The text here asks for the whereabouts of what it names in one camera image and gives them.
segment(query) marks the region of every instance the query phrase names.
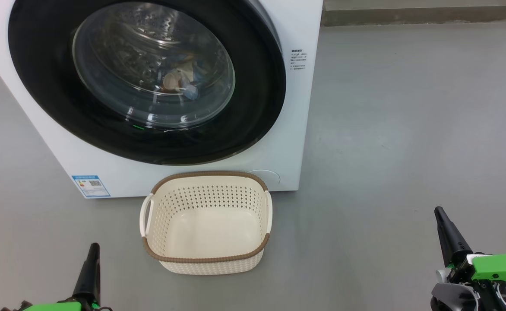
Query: wall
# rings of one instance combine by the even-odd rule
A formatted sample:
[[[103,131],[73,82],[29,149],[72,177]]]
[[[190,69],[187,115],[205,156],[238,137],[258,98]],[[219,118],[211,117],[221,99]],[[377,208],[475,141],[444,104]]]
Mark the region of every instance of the wall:
[[[506,0],[324,0],[326,10],[506,6]]]

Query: washing machine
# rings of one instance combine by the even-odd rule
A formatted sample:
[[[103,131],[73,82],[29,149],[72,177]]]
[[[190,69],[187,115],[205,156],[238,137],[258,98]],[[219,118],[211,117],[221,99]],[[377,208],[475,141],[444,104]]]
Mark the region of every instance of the washing machine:
[[[144,196],[189,171],[297,190],[321,11],[0,0],[0,76],[84,197]]]

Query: floor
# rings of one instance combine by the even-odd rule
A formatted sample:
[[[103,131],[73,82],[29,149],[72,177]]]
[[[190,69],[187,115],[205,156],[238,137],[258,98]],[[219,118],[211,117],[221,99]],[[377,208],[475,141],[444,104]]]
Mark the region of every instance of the floor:
[[[506,23],[322,29],[311,103],[259,266],[182,276],[144,251],[142,199],[83,199],[0,80],[0,307],[71,295],[91,242],[115,311],[427,310],[437,205],[506,252]]]

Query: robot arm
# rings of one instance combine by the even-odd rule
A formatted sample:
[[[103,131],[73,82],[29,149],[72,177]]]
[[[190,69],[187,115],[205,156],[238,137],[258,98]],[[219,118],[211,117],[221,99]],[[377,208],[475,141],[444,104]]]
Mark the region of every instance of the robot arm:
[[[48,305],[32,305],[28,301],[21,303],[20,309],[12,311],[98,311],[109,309],[99,307],[99,244],[90,245],[88,256],[82,264],[79,279],[73,291],[73,295],[64,301]]]
[[[442,207],[435,207],[445,267],[431,294],[433,311],[506,311],[506,254],[472,252]]]

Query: brown basket rim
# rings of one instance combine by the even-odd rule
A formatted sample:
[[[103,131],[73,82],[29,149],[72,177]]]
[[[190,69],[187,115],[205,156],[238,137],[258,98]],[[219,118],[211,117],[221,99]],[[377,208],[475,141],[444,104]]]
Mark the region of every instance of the brown basket rim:
[[[165,184],[169,181],[172,181],[174,179],[187,178],[187,177],[205,177],[205,176],[246,177],[246,178],[253,179],[254,181],[257,181],[261,185],[261,187],[263,188],[264,191],[268,191],[268,188],[265,185],[265,183],[263,182],[263,180],[251,173],[245,173],[245,172],[241,172],[241,171],[198,171],[198,172],[194,172],[194,173],[180,173],[180,174],[175,174],[175,175],[171,175],[169,177],[166,177],[166,178],[162,179],[161,181],[159,181],[153,187],[153,189],[151,189],[151,193],[152,194],[157,193],[157,190],[163,184]],[[148,243],[148,238],[142,237],[142,242],[144,243],[144,248],[145,248],[146,252],[152,258],[159,260],[159,261],[176,262],[176,263],[213,263],[213,262],[227,262],[227,261],[243,260],[243,259],[251,258],[251,257],[257,255],[259,252],[261,252],[265,248],[267,242],[269,241],[269,238],[270,238],[270,234],[269,233],[265,234],[265,238],[261,242],[261,245],[259,245],[257,248],[255,248],[255,250],[253,250],[252,252],[249,252],[247,254],[241,254],[241,255],[236,255],[236,256],[226,256],[226,257],[214,257],[214,258],[175,258],[175,257],[160,256],[160,255],[156,254],[155,252],[153,252],[153,250],[151,250],[149,243]]]

